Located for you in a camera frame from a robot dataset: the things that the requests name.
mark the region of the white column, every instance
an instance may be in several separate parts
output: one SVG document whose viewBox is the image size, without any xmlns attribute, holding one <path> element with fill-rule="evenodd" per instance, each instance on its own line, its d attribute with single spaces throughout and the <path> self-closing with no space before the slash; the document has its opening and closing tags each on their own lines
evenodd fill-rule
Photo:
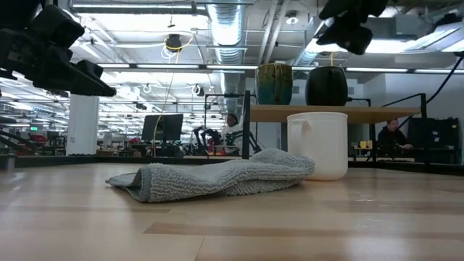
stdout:
<svg viewBox="0 0 464 261">
<path fill-rule="evenodd" d="M 71 95 L 66 155 L 95 154 L 99 97 Z"/>
</svg>

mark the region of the computer monitor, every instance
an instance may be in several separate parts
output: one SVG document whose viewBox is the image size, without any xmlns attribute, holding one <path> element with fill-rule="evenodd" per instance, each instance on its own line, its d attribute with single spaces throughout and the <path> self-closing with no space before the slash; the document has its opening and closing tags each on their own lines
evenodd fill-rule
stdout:
<svg viewBox="0 0 464 261">
<path fill-rule="evenodd" d="M 148 115 L 145 117 L 144 129 L 142 130 L 142 140 L 153 140 L 154 127 L 157 124 L 158 117 L 159 115 Z M 180 141 L 182 122 L 183 114 L 163 115 L 158 123 L 155 140 L 162 141 L 165 136 L 166 141 Z"/>
<path fill-rule="evenodd" d="M 46 138 L 49 141 L 54 140 L 56 137 L 59 137 L 59 131 L 47 131 L 46 132 Z"/>
</svg>

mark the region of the green ceramic vase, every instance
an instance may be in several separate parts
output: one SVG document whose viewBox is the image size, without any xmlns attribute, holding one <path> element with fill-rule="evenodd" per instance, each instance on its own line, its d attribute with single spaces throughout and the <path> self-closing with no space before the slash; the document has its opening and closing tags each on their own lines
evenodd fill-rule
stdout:
<svg viewBox="0 0 464 261">
<path fill-rule="evenodd" d="M 267 64 L 256 69 L 258 104 L 289 105 L 293 91 L 290 65 Z"/>
</svg>

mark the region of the black ceramic vase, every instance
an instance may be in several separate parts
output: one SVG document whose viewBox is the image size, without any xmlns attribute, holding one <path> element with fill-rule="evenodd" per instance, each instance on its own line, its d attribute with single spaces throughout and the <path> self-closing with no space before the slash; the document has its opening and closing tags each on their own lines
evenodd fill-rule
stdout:
<svg viewBox="0 0 464 261">
<path fill-rule="evenodd" d="M 318 67 L 310 71 L 306 81 L 306 104 L 344 106 L 348 99 L 348 83 L 340 67 Z"/>
</svg>

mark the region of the yellow cable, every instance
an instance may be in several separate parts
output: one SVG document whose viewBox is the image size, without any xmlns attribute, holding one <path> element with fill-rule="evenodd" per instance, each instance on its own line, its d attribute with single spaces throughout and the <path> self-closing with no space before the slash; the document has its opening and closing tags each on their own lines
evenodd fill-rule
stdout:
<svg viewBox="0 0 464 261">
<path fill-rule="evenodd" d="M 179 51 L 177 51 L 177 56 L 175 58 L 175 63 L 177 63 L 179 61 L 179 56 L 180 55 L 181 55 L 181 51 L 179 50 Z M 173 86 L 173 80 L 174 80 L 174 72 L 173 72 L 173 76 L 171 77 L 171 82 L 169 84 L 169 88 L 167 89 L 167 92 L 166 92 L 165 102 L 164 102 L 164 104 L 162 105 L 162 108 L 161 108 L 161 115 L 159 115 L 158 120 L 157 120 L 157 124 L 154 126 L 154 132 L 153 132 L 153 156 L 154 157 L 157 156 L 155 138 L 156 138 L 156 135 L 157 135 L 158 123 L 161 120 L 162 112 L 164 112 L 164 110 L 165 110 L 165 107 L 166 107 L 166 104 L 167 104 L 167 98 L 169 97 L 169 93 L 171 91 L 171 86 Z"/>
<path fill-rule="evenodd" d="M 190 43 L 192 42 L 192 40 L 194 40 L 193 35 L 192 35 L 192 37 L 190 37 L 190 40 L 188 40 L 188 42 L 187 42 L 186 44 L 182 45 L 181 47 L 169 47 L 169 46 L 166 44 L 167 39 L 165 39 L 165 46 L 166 46 L 166 48 L 169 49 L 169 50 L 180 50 L 180 49 L 182 49 L 182 48 L 184 48 L 184 47 L 189 46 Z"/>
</svg>

